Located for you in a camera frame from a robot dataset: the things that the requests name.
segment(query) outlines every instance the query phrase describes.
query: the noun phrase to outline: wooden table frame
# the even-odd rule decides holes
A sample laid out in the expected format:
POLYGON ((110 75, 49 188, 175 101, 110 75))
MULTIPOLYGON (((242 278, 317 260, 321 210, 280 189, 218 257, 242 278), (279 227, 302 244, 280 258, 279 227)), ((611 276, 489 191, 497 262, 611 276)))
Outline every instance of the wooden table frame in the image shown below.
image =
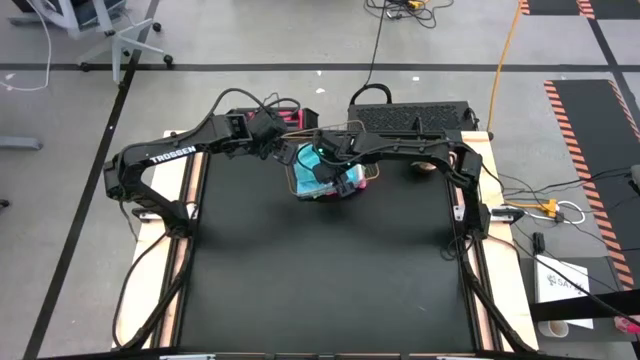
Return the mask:
MULTIPOLYGON (((166 131, 164 136, 169 136, 170 133, 171 131, 166 131)), ((487 169, 497 175, 498 171, 487 133, 462 132, 462 137, 467 145, 483 156, 483 163, 487 169)), ((196 154, 189 160, 181 158, 156 166, 151 187, 169 200, 199 200, 200 185, 204 181, 205 156, 207 155, 196 154)), ((482 201, 489 207, 501 205, 504 201, 499 183, 484 169, 480 176, 480 191, 483 196, 482 201)), ((161 220, 143 223, 134 252, 134 260, 163 232, 164 224, 161 220)), ((508 224, 492 223, 489 234, 513 244, 511 228, 508 224)), ((166 284, 180 269, 186 244, 186 239, 172 242, 171 239, 165 238, 153 251, 149 252, 146 259, 138 264, 129 280, 118 318, 117 334, 121 343, 130 339, 144 323, 166 284), (168 259, 175 259, 175 263, 169 262, 168 259)), ((484 240, 480 246, 479 252, 477 248, 472 248, 468 253, 474 273, 480 279, 488 278, 491 295, 498 309, 522 340, 533 349, 538 349, 516 250, 491 237, 484 240), (477 261, 482 258, 484 258, 484 267, 479 266, 477 261)), ((176 343, 179 328, 177 319, 183 303, 182 298, 183 294, 180 291, 167 309, 159 327, 160 331, 155 331, 145 347, 152 345, 168 347, 176 343)), ((496 344, 502 344, 505 351, 510 351, 509 345, 502 336, 502 341, 496 341, 497 339, 492 335, 496 334, 496 331, 492 330, 492 322, 489 321, 487 312, 477 297, 475 297, 475 308, 482 349, 499 350, 496 349, 496 344)))

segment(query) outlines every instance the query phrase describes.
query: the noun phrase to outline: cable plug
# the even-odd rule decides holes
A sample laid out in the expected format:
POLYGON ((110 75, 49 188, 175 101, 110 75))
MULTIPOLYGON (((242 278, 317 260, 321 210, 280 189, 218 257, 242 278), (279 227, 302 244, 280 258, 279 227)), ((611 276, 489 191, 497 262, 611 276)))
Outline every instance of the cable plug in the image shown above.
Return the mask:
POLYGON ((533 255, 539 255, 544 253, 546 246, 544 243, 544 234, 541 232, 533 233, 533 255))

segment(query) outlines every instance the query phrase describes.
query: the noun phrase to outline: orange and black striped tape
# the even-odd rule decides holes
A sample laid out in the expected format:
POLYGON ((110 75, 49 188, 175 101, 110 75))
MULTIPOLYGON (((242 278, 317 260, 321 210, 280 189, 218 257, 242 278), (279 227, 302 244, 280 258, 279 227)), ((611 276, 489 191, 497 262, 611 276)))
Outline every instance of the orange and black striped tape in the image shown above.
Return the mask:
POLYGON ((525 15, 530 15, 531 10, 529 10, 529 0, 521 0, 520 1, 520 12, 525 15))
POLYGON ((636 139, 638 139, 638 142, 640 142, 640 130, 638 130, 638 125, 636 125, 636 122, 633 120, 633 116, 631 116, 631 112, 629 111, 627 104, 622 99, 622 94, 620 94, 620 91, 616 87, 616 84, 613 83, 613 81, 609 80, 609 84, 611 84, 611 89, 613 89, 613 94, 618 99, 620 106, 622 106, 622 111, 624 112, 624 116, 627 118, 627 121, 631 126, 633 135, 635 135, 636 139))
POLYGON ((576 0, 576 3, 578 3, 580 15, 585 16, 587 19, 596 18, 596 15, 593 13, 593 7, 591 7, 591 2, 589 0, 576 0))
MULTIPOLYGON (((551 101, 551 107, 556 116, 556 120, 558 120, 562 137, 564 137, 564 142, 567 144, 567 148, 569 149, 569 154, 571 155, 571 160, 573 161, 573 166, 576 168, 578 177, 582 180, 591 179, 589 167, 582 155, 580 144, 578 143, 578 139, 576 139, 576 135, 571 128, 567 112, 562 105, 562 100, 560 100, 560 95, 558 95, 558 91, 556 90, 553 81, 545 81, 544 89, 547 92, 549 101, 551 101)), ((593 182, 585 182, 582 185, 582 188, 587 196, 591 209, 593 209, 593 216, 596 219, 596 224, 598 225, 604 244, 607 247, 613 266, 616 268, 618 280, 622 283, 622 288, 624 290, 632 290, 634 283, 633 277, 631 276, 631 269, 627 266, 627 260, 622 254, 622 247, 620 247, 620 244, 618 243, 616 234, 613 230, 613 225, 609 222, 607 212, 600 201, 600 194, 598 193, 596 184, 593 182)))

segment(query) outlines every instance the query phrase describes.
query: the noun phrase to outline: gray floor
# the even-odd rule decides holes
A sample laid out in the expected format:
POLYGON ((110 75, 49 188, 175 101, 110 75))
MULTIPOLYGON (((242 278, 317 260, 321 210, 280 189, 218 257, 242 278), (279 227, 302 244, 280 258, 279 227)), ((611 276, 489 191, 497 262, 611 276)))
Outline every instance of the gray floor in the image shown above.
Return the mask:
MULTIPOLYGON (((132 15, 142 18, 148 3, 131 2, 132 15)), ((420 28, 410 20, 387 21, 377 61, 495 64, 514 5, 506 0, 458 0, 452 8, 438 11, 435 30, 420 28)), ((0 13, 10 12, 15 12, 11 3, 0 4, 0 13)), ((182 64, 367 63, 377 30, 377 19, 362 9, 360 1, 339 0, 162 0, 156 20, 163 23, 164 31, 150 33, 148 43, 164 47, 182 64)), ((640 64, 639 44, 629 35, 637 34, 638 21, 600 23, 618 61, 640 64)), ((73 63, 101 36, 73 41, 61 31, 52 33, 55 63, 73 63)), ((3 79, 15 73, 11 81, 16 84, 32 86, 42 81, 40 71, 1 70, 7 63, 44 61, 46 42, 41 29, 15 29, 0 21, 0 48, 5 50, 0 53, 3 79)), ((158 63, 161 59, 143 55, 141 61, 158 63)), ((581 17, 523 17, 507 62, 605 64, 581 17)), ((36 136, 45 144, 40 152, 0 150, 0 198, 13 202, 0 214, 3 359, 21 357, 33 329, 118 93, 110 76, 106 71, 54 71, 49 88, 40 92, 0 88, 0 133, 36 136)), ((244 88, 258 97, 278 91, 318 111, 321 124, 338 124, 344 122, 348 100, 366 76, 366 72, 348 71, 138 71, 109 156, 132 142, 155 139, 163 130, 192 128, 228 87, 244 88)), ((640 74, 625 77, 632 91, 640 94, 640 74)), ((577 179, 542 84, 551 79, 590 78, 613 79, 608 73, 503 74, 493 141, 501 173, 534 187, 577 179)), ((375 72, 373 81, 387 84, 396 102, 467 100, 482 126, 486 124, 491 72, 375 72)), ((382 98, 367 93, 361 101, 382 98)), ((250 102, 231 95, 220 109, 243 105, 250 102)), ((558 196, 588 207, 579 189, 558 196)), ((539 229, 528 220, 522 224, 527 232, 539 229)), ((582 228, 597 230, 591 216, 582 228)), ((545 234, 549 249, 557 256, 606 254, 601 243, 571 227, 545 229, 545 234)), ((109 349, 111 317, 133 247, 117 204, 104 196, 100 179, 41 356, 109 349)), ((557 354, 601 359, 632 356, 630 345, 622 343, 586 346, 548 344, 544 339, 540 343, 543 350, 557 354)))

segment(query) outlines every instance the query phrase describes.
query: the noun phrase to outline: cloth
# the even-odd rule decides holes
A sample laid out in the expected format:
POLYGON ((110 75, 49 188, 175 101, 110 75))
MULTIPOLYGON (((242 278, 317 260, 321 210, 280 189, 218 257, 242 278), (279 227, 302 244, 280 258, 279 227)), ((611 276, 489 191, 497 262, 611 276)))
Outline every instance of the cloth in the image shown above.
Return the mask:
MULTIPOLYGON (((296 192, 298 196, 304 197, 318 197, 322 195, 332 194, 335 192, 332 184, 321 184, 319 183, 312 171, 305 169, 300 163, 303 163, 310 169, 320 163, 320 158, 313 151, 311 145, 300 144, 299 147, 302 147, 300 153, 298 154, 298 160, 293 165, 293 171, 296 176, 296 192)), ((347 179, 350 183, 356 184, 356 187, 360 186, 360 183, 363 181, 362 171, 358 171, 359 165, 352 167, 347 170, 347 179)))

